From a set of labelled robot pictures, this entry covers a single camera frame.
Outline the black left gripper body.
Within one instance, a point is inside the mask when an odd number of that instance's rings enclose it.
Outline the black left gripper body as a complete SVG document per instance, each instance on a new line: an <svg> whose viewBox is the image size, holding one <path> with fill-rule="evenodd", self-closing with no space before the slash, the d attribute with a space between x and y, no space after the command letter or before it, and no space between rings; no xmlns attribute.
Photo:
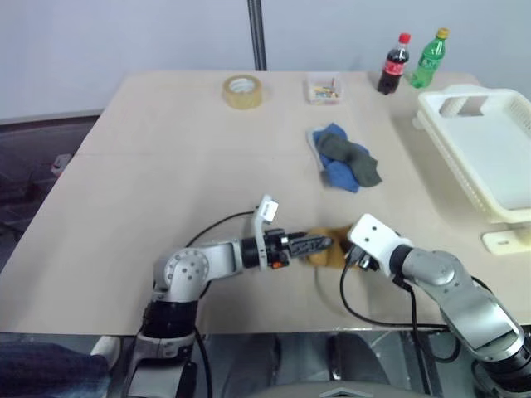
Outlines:
<svg viewBox="0 0 531 398"><path fill-rule="evenodd" d="M290 264L290 241L293 239L283 229L265 231L264 242L268 266L272 269L281 269Z"/></svg>

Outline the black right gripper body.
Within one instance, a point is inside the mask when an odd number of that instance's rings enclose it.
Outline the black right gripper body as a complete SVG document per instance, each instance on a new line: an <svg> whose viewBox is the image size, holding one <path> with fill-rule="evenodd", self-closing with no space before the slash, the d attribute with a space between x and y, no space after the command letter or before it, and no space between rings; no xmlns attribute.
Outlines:
<svg viewBox="0 0 531 398"><path fill-rule="evenodd" d="M373 259L361 247L352 244L344 255L345 265L343 271L346 272L350 268L359 268L364 271L376 270L376 260Z"/></svg>

